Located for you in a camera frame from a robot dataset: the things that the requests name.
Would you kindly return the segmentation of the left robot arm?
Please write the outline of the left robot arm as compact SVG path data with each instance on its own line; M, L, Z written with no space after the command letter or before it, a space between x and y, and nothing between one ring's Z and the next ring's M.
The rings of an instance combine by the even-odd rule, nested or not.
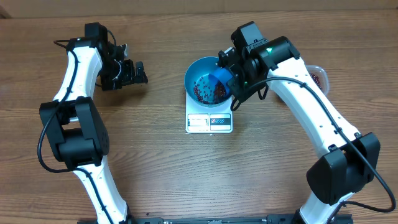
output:
M58 93L39 108L39 163L51 173L72 172L80 179L95 223L135 223L109 168L109 135L93 96L97 86L108 91L146 84L143 63L130 60L128 46L118 45L98 22L85 24L83 37L54 43L66 50L68 66Z

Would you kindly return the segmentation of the blue plastic measuring scoop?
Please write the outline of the blue plastic measuring scoop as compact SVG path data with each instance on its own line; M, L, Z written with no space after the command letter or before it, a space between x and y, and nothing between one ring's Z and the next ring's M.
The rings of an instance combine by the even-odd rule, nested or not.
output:
M229 87L227 86L227 82L232 79L232 77L232 73L226 68L217 68L208 75L209 84L213 86L221 84L221 86L226 90L227 98L231 96L231 92Z

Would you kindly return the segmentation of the white digital kitchen scale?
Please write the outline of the white digital kitchen scale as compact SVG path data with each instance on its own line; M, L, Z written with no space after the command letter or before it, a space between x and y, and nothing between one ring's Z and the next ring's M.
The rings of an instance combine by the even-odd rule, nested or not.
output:
M201 105L186 95L185 130L189 134L227 134L233 131L232 98L217 105Z

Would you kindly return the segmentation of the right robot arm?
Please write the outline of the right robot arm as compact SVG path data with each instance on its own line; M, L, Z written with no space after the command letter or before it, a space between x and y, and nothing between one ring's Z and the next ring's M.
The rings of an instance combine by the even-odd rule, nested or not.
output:
M264 99L274 91L290 108L318 156L307 171L311 188L307 202L290 223L351 223L338 211L374 178L380 142L373 133L361 134L333 107L311 77L298 50L286 37L267 40L248 22L232 34L233 48L218 54L222 71L217 80L233 96L231 109L252 95Z

